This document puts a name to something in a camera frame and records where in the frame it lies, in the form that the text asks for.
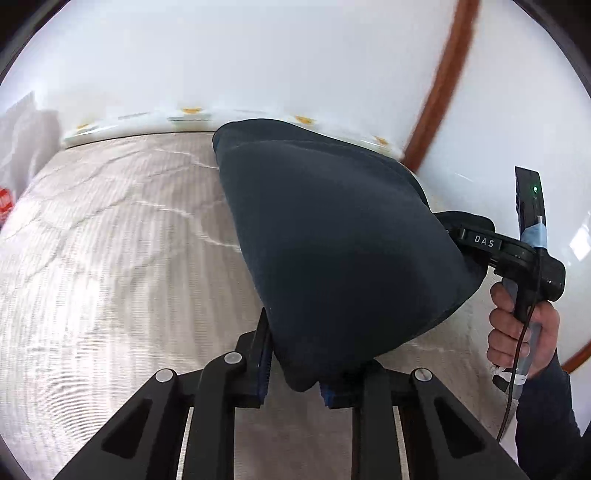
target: finger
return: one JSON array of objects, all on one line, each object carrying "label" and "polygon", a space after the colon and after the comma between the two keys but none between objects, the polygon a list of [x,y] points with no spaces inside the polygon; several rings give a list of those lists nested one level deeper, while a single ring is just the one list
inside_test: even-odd
[{"label": "finger", "polygon": [[491,287],[491,298],[493,303],[501,310],[513,313],[513,299],[501,282],[497,282]]},{"label": "finger", "polygon": [[545,335],[552,338],[558,338],[558,327],[560,326],[560,315],[550,302],[541,301],[535,306],[534,313],[531,315],[533,322],[542,324]]},{"label": "finger", "polygon": [[[515,356],[517,350],[517,340],[505,335],[499,330],[493,330],[488,334],[488,345],[502,353]],[[519,357],[524,358],[530,354],[530,346],[527,343],[522,343]]]},{"label": "finger", "polygon": [[[489,315],[489,320],[493,328],[500,330],[505,335],[508,335],[515,340],[519,340],[519,336],[523,330],[523,323],[513,317],[512,314],[501,309],[495,309]],[[523,341],[529,342],[530,338],[531,330],[527,329]]]},{"label": "finger", "polygon": [[513,366],[513,356],[506,353],[499,352],[494,348],[489,348],[486,352],[486,357],[495,365],[504,368],[511,368]]}]

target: human hand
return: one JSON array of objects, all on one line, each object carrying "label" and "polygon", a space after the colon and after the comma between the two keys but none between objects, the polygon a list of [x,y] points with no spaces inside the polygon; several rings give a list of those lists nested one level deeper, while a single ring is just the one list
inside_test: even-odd
[{"label": "human hand", "polygon": [[[500,282],[492,286],[491,298],[497,308],[489,316],[494,330],[488,336],[489,348],[486,357],[499,367],[511,368],[523,324],[513,317],[513,299]],[[546,368],[554,356],[558,342],[560,315],[549,302],[542,301],[535,306],[531,321],[541,323],[542,329],[538,338],[538,348],[530,367],[530,378]],[[520,357],[530,354],[530,346],[527,343],[530,336],[531,332],[528,330],[521,345]]]}]

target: silver bolt head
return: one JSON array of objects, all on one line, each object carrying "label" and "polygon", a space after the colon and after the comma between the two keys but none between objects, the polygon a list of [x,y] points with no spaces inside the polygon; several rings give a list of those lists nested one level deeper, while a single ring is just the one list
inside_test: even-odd
[{"label": "silver bolt head", "polygon": [[173,377],[173,371],[168,368],[163,368],[162,370],[158,370],[156,372],[156,380],[160,383],[166,383],[167,381],[171,380]]},{"label": "silver bolt head", "polygon": [[419,382],[428,382],[433,378],[433,374],[426,368],[417,368],[414,371],[414,378],[419,380]]},{"label": "silver bolt head", "polygon": [[223,358],[223,360],[230,365],[238,364],[240,363],[240,360],[242,360],[242,355],[238,352],[226,353],[226,356]]}]

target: mattress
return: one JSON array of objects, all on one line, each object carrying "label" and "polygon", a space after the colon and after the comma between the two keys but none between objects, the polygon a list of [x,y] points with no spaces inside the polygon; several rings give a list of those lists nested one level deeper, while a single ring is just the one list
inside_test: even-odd
[{"label": "mattress", "polygon": [[[203,368],[255,328],[262,305],[211,142],[176,133],[61,151],[0,231],[0,435],[31,479],[53,478],[156,370]],[[495,432],[492,281],[379,360],[430,368]],[[349,478],[350,420],[317,386],[291,391],[274,362],[263,408],[237,411],[235,476]]]}]

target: wooden trim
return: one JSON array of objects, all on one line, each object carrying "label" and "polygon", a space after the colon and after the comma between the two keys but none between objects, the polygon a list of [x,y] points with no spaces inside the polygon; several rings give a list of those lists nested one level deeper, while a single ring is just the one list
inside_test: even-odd
[{"label": "wooden trim", "polygon": [[431,92],[423,107],[417,126],[408,142],[403,165],[416,172],[421,166],[443,117],[470,51],[474,20],[480,0],[458,0],[453,25],[443,51]]},{"label": "wooden trim", "polygon": [[579,350],[576,354],[574,354],[571,358],[569,358],[563,365],[562,370],[571,374],[574,372],[578,367],[583,365],[591,356],[591,342],[585,345],[581,350]]}]

